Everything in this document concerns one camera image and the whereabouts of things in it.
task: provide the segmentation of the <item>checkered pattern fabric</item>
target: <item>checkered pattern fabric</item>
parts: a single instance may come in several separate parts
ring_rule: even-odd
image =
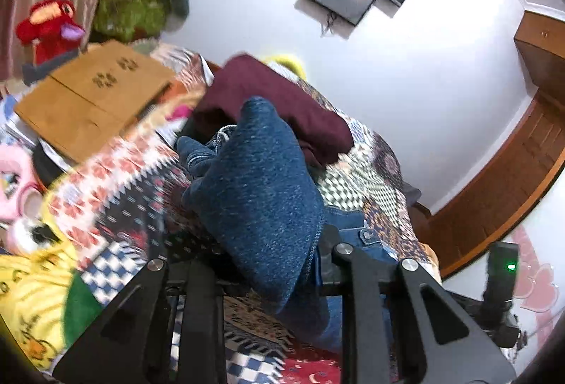
[[[228,384],[272,384],[282,377],[278,371],[284,362],[274,356],[255,352],[233,340],[225,341],[225,370]]]
[[[398,206],[396,191],[387,184],[374,185],[372,189],[372,197],[380,206],[382,211],[391,220],[394,226],[398,226]]]
[[[364,194],[370,197],[374,194],[375,188],[385,184],[382,177],[372,168],[371,162],[360,153],[355,153],[355,156],[346,155],[344,158],[351,165],[349,171],[351,181],[363,190]]]
[[[408,215],[406,198],[400,191],[396,192],[396,198],[398,199],[398,225],[400,227],[400,237],[402,239],[417,240],[414,230],[412,229],[410,216]]]
[[[317,187],[326,205],[345,211],[363,209],[363,193],[337,169],[328,168]]]
[[[107,306],[143,267],[130,254],[125,242],[111,242],[82,274],[84,283],[103,306]]]
[[[185,297],[181,296],[174,321],[171,361],[169,367],[179,369],[179,351]],[[225,371],[228,384],[277,384],[284,368],[283,356],[272,348],[262,347],[238,337],[229,328],[225,332]]]
[[[351,135],[353,136],[353,141],[356,144],[366,143],[368,140],[371,140],[372,133],[368,127],[366,127],[364,124],[361,124],[359,121],[348,117],[344,113],[338,112],[337,114],[347,122],[349,130],[351,131]]]

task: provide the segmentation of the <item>metal screw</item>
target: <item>metal screw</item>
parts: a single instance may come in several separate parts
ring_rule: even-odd
[[[341,244],[335,246],[335,251],[342,255],[349,255],[353,253],[353,247],[351,246],[351,244],[346,244],[342,242]]]
[[[406,260],[402,260],[402,267],[407,271],[416,271],[418,269],[418,263],[411,258],[407,258]]]
[[[147,269],[149,271],[161,271],[163,266],[165,266],[165,263],[163,263],[163,260],[160,260],[158,258],[147,263]]]

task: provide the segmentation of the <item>wooden cabinet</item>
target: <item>wooden cabinet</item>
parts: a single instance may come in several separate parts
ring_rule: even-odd
[[[534,84],[565,106],[565,22],[526,12],[514,40]]]
[[[429,219],[422,241],[443,277],[512,231],[565,164],[565,23],[527,12],[515,41],[539,91],[491,161]]]

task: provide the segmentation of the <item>black metal frame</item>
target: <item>black metal frame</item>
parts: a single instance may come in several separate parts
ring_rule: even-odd
[[[462,307],[479,312],[479,301],[456,301],[414,260],[371,259],[342,244],[333,226],[325,226],[318,253],[320,295],[343,297],[343,384],[389,382],[381,294],[391,313],[400,382],[507,384],[514,379],[512,365]],[[53,376],[65,384],[171,382],[176,306],[185,295],[174,382],[225,384],[222,300],[248,288],[237,277],[225,282],[218,266],[199,259],[172,265],[151,260],[65,353]],[[2,333],[0,352],[12,376],[3,382],[43,383],[9,331]]]

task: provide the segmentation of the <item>cable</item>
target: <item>cable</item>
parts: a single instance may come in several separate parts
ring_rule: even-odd
[[[333,12],[333,11],[330,11],[328,13],[328,18],[326,19],[326,25],[325,26],[322,25],[320,36],[326,36],[326,34],[328,32],[333,33],[332,27],[335,24],[335,21],[337,21],[337,17],[338,17],[338,14]]]
[[[553,319],[555,319],[558,315],[560,315],[563,311],[565,311],[565,306],[563,306],[560,310],[557,311],[557,313],[552,316],[552,318],[550,318],[547,322],[545,322],[543,325],[540,325],[538,328],[536,328],[533,332],[531,332],[530,334],[528,334],[527,331],[524,331],[524,333],[526,334],[526,343],[522,345],[521,348],[519,348],[518,350],[521,350],[522,348],[524,348],[527,345],[527,341],[531,340],[534,336],[536,336],[538,334],[538,332],[543,329],[546,328],[547,325],[550,325],[553,322]]]

